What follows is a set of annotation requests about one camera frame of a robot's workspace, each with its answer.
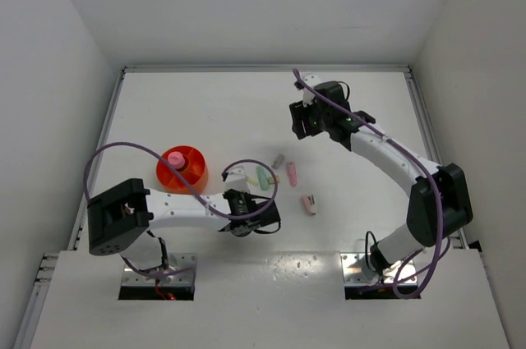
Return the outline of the green highlighter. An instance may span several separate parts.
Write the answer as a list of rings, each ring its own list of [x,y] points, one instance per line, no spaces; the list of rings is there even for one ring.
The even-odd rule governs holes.
[[[260,165],[256,166],[256,176],[259,187],[262,191],[268,191],[270,189],[270,182],[267,176],[267,171]]]

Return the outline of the pink correction tape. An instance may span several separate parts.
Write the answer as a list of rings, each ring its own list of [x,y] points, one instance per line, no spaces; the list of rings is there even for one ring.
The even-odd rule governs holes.
[[[286,162],[286,171],[288,175],[288,181],[290,186],[295,187],[298,184],[298,175],[296,170],[295,162]]]

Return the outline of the pink capped glue bottle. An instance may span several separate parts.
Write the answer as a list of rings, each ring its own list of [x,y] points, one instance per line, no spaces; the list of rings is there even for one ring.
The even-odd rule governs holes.
[[[167,161],[176,170],[182,170],[187,165],[186,157],[178,151],[172,151],[168,154]]]

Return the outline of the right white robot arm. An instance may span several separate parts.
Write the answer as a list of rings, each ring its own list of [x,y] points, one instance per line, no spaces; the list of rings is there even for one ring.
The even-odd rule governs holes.
[[[374,117],[352,111],[343,86],[328,81],[312,86],[299,78],[302,100],[291,103],[292,130],[301,140],[325,132],[336,143],[379,168],[408,197],[405,223],[371,247],[369,261],[377,272],[445,238],[473,220],[464,171],[441,166],[389,137]]]

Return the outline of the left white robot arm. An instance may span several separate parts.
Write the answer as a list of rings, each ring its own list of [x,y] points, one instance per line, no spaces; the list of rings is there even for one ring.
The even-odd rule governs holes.
[[[224,192],[178,195],[126,180],[97,195],[87,205],[89,252],[120,255],[133,272],[165,280],[182,273],[170,262],[166,242],[154,232],[162,228],[205,228],[236,237],[268,235],[281,226],[275,201],[253,195],[238,170],[224,175]]]

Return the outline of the pink mini stapler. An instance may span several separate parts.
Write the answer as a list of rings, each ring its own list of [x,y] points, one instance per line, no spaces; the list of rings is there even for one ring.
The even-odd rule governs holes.
[[[301,200],[302,200],[303,207],[308,215],[314,216],[317,214],[318,207],[317,207],[316,199],[313,194],[302,195]]]

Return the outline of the grey eraser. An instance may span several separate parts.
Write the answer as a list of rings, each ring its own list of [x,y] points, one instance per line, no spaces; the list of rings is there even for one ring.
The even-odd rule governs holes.
[[[280,166],[283,164],[284,162],[284,159],[285,159],[285,156],[283,154],[277,154],[275,156],[275,159],[271,165],[271,167],[276,170],[278,168],[280,168]]]

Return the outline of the orange round organizer container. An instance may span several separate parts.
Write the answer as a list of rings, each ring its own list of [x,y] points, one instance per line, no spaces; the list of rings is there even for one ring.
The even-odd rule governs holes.
[[[204,155],[195,147],[179,145],[166,150],[162,158],[167,161],[168,154],[172,151],[181,152],[186,157],[187,165],[182,170],[176,170],[170,164],[167,166],[158,162],[155,173],[160,185],[169,193],[190,195],[190,190],[181,181],[182,177],[198,194],[202,194],[209,179]]]

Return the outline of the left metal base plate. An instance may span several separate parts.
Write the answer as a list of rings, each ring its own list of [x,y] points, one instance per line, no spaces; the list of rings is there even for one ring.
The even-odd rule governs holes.
[[[169,253],[168,268],[139,269],[124,260],[122,286],[153,287],[192,287],[196,279],[197,255],[192,253]]]

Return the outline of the metal base plate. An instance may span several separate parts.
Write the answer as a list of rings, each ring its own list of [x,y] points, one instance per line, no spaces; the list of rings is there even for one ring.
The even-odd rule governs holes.
[[[401,268],[401,261],[395,262],[391,267],[385,269],[380,276],[366,266],[365,254],[362,252],[341,253],[340,261],[346,287],[392,284],[397,272],[399,272],[399,281],[402,284],[409,285],[418,282],[418,279],[413,277],[416,273],[414,262],[409,262],[403,268]]]
[[[139,269],[124,260],[122,286],[153,287],[192,287],[196,279],[197,255],[192,253],[169,253],[168,268]]]

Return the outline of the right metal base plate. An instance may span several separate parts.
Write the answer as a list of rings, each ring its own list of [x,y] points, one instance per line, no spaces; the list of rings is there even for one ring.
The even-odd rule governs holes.
[[[340,261],[346,287],[392,284],[397,272],[399,272],[399,281],[402,284],[409,285],[418,282],[418,279],[413,277],[416,273],[414,262],[409,262],[403,268],[401,268],[401,261],[395,262],[391,267],[385,269],[380,276],[366,266],[365,254],[362,252],[341,253]]]

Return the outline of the aluminium frame rail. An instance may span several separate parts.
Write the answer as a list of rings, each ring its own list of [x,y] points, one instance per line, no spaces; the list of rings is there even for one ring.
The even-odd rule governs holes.
[[[404,216],[403,192],[372,164],[326,136],[297,140],[288,106],[300,94],[286,66],[130,67],[113,93],[100,140],[158,151],[200,149],[219,171],[240,158],[291,156],[298,185],[279,185],[284,220],[273,236],[237,239],[205,230],[165,232],[197,255],[190,301],[118,298],[123,262],[88,252],[81,221],[76,250],[63,251],[36,324],[34,348],[462,348],[472,300],[459,275],[465,250],[441,261],[418,300],[348,300],[340,253],[363,246]],[[313,194],[318,212],[306,213]]]

